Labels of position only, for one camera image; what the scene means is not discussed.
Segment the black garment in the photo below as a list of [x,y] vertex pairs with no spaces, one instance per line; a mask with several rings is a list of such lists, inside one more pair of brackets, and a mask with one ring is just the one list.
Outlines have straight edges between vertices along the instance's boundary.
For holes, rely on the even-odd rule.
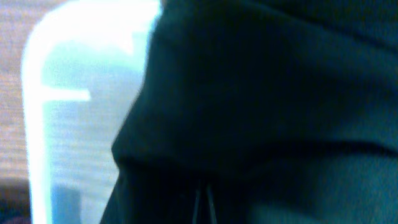
[[396,223],[397,2],[162,3],[102,223]]

